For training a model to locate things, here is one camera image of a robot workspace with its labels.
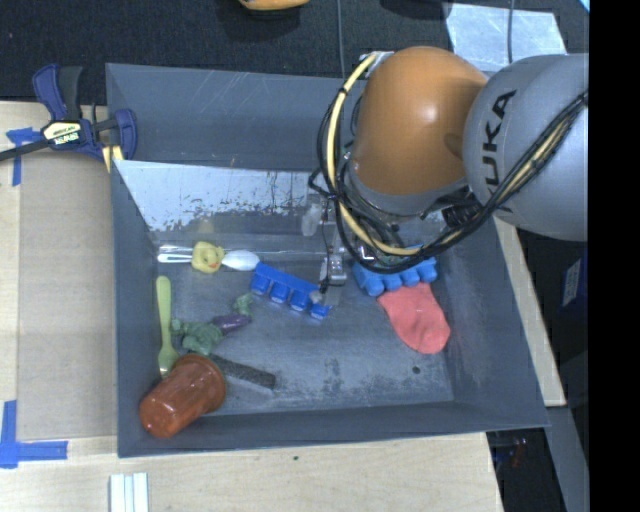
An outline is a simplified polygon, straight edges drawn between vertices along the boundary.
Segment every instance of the gray bin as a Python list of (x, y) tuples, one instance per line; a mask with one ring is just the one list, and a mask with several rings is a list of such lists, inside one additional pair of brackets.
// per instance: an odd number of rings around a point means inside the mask
[[(317, 281), (324, 241), (321, 230), (301, 234), (304, 184), (317, 166), (320, 121), (342, 84), (127, 65), (109, 65), (107, 79), (110, 110), (131, 108), (140, 127), (136, 160), (118, 163), (111, 175), (119, 456), (547, 425), (489, 222), (438, 257), (432, 289), (452, 330), (439, 354), (406, 347), (353, 278), (322, 320), (256, 296), (253, 322), (223, 339), (216, 354), (273, 373), (275, 388), (229, 378), (218, 411), (171, 439), (147, 434), (137, 411), (160, 380), (155, 277), (170, 277), (173, 314), (185, 320), (230, 312), (251, 280), (250, 272), (205, 275), (185, 264), (160, 264), (158, 246), (208, 240), (252, 250), (266, 264)], [(359, 90), (361, 84), (347, 102), (346, 119)], [(350, 134), (342, 136), (347, 141)], [(235, 187), (235, 201), (220, 199), (224, 187)]]

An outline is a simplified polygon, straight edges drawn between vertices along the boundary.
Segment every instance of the yellow toy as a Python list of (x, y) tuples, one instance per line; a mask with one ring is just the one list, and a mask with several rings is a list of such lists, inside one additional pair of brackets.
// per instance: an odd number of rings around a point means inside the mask
[(209, 242), (198, 242), (193, 248), (191, 266), (205, 274), (220, 270), (224, 258), (224, 249)]

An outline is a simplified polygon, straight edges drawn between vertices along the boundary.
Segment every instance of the orange object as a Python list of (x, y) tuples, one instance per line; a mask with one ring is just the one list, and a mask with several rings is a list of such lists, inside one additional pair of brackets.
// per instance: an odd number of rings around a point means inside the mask
[(362, 94), (351, 157), (362, 183), (406, 195), (464, 178), (464, 125), (486, 82), (471, 64), (440, 48), (405, 48), (386, 59)]
[(300, 7), (309, 0), (240, 0), (240, 3), (252, 11), (280, 11)]
[(219, 408), (226, 392), (224, 376), (212, 361), (187, 354), (144, 397), (138, 409), (140, 422), (155, 437), (172, 437), (203, 414)]
[(451, 328), (428, 283), (401, 286), (378, 297), (398, 337), (421, 354), (437, 354), (449, 340)]

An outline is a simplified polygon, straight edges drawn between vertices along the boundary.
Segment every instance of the orange plastic cup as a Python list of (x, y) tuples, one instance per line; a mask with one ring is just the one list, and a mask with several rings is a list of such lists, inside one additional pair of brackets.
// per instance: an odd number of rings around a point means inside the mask
[(180, 357), (171, 372), (144, 397), (138, 416), (144, 429), (160, 438), (172, 437), (224, 402), (227, 388), (220, 369), (206, 357)]

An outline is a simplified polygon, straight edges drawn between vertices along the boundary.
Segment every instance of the black cable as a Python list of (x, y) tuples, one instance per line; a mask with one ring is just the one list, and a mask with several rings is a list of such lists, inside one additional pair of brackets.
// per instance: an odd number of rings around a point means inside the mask
[(509, 60), (509, 64), (513, 62), (513, 11), (515, 9), (515, 5), (516, 0), (511, 0), (507, 21), (507, 58)]
[(340, 0), (336, 0), (336, 8), (338, 10), (338, 51), (340, 52), (340, 70), (342, 71), (342, 79), (347, 79), (346, 67), (344, 65), (344, 45), (342, 43), (342, 5)]

